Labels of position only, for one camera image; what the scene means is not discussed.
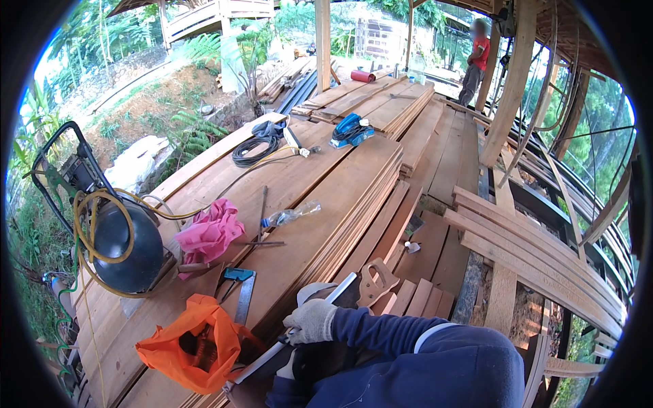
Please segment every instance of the gloved hand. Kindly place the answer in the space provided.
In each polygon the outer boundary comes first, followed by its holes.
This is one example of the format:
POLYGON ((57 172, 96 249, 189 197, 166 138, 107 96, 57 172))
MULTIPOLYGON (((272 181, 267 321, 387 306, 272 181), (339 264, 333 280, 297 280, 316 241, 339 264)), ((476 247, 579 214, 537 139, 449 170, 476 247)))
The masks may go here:
POLYGON ((295 363, 295 351, 297 351, 297 349, 293 350, 293 352, 290 353, 290 360, 288 360, 288 364, 286 364, 285 366, 277 370, 277 375, 279 377, 287 378, 288 380, 295 379, 295 375, 293 373, 293 364, 295 363))
POLYGON ((293 314, 283 320, 283 325, 294 328, 288 335, 291 345, 332 341, 331 327, 338 306, 324 299, 312 299, 296 308, 293 314))

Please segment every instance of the plastic bottle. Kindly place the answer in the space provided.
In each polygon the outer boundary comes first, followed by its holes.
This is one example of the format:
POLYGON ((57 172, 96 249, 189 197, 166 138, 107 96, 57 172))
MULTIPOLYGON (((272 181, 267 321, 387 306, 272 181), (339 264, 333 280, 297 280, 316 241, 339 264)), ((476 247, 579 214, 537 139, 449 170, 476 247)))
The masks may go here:
POLYGON ((416 52, 415 55, 408 61, 408 77, 414 76, 415 82, 418 84, 424 84, 426 82, 426 76, 424 75, 424 69, 426 68, 426 62, 420 51, 416 52))
POLYGON ((308 215, 311 213, 318 212, 321 210, 320 203, 317 200, 309 201, 293 210, 282 210, 277 211, 272 214, 270 217, 261 220, 261 225, 263 227, 280 227, 291 223, 292 221, 302 217, 303 215, 308 215))

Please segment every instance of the man in red shirt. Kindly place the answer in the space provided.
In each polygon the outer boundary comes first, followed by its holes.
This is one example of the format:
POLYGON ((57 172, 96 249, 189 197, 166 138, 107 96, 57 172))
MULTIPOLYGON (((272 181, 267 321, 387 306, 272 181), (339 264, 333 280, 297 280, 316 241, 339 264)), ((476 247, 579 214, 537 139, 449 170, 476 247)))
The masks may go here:
POLYGON ((479 84, 485 76, 485 67, 490 53, 490 40, 487 38, 487 26, 480 18, 471 24, 471 35, 474 38, 472 53, 467 58, 467 72, 462 81, 462 91, 458 95, 458 103, 462 106, 470 104, 479 84))

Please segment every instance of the red shirt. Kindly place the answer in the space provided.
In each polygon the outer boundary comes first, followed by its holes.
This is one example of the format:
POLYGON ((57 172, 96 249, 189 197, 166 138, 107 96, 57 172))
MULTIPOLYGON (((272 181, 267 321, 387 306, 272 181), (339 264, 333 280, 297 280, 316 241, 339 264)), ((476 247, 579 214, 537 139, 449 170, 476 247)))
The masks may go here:
POLYGON ((480 57, 472 59, 471 62, 475 63, 476 66, 481 69, 481 71, 485 71, 485 67, 488 63, 488 55, 490 54, 490 40, 488 40, 487 37, 474 39, 472 52, 476 51, 478 47, 483 49, 483 53, 480 57))

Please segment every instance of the wooden floor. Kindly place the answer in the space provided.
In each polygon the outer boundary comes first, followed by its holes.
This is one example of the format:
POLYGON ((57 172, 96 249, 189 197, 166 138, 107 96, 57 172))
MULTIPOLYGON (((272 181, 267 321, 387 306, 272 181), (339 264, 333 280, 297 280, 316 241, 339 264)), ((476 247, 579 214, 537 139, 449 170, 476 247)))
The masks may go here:
POLYGON ((424 196, 415 212, 425 222, 412 237, 421 250, 401 256, 394 274, 418 282, 427 279, 434 287, 453 293, 462 286, 469 249, 460 245, 458 230, 441 214, 451 206, 455 185, 478 190, 478 132, 473 117, 446 106, 412 177, 424 196))

